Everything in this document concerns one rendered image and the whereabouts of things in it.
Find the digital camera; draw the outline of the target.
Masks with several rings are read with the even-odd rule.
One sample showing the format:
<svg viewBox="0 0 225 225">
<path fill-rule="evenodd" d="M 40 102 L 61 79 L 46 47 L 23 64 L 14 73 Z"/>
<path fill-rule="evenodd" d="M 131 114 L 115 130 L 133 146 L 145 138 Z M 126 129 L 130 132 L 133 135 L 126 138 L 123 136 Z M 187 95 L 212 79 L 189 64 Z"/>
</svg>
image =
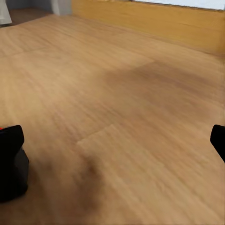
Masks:
<svg viewBox="0 0 225 225">
<path fill-rule="evenodd" d="M 16 199 L 27 191 L 28 164 L 29 159 L 21 147 L 0 181 L 0 203 Z"/>
</svg>

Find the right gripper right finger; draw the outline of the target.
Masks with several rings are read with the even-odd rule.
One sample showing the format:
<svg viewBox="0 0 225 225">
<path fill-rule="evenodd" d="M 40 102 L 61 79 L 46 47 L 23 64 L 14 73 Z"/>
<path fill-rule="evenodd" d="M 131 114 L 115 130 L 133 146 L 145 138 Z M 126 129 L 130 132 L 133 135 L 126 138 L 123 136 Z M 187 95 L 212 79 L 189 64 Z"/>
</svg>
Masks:
<svg viewBox="0 0 225 225">
<path fill-rule="evenodd" d="M 210 142 L 221 156 L 221 158 L 225 162 L 225 127 L 221 125 L 214 125 L 211 136 Z"/>
</svg>

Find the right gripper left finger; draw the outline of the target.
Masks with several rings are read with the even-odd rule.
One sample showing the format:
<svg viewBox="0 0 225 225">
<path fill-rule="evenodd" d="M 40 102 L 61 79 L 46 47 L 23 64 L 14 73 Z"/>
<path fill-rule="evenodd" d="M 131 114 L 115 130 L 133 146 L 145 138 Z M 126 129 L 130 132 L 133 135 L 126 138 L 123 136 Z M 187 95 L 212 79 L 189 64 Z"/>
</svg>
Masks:
<svg viewBox="0 0 225 225">
<path fill-rule="evenodd" d="M 0 129 L 0 181 L 23 144 L 21 125 Z"/>
</svg>

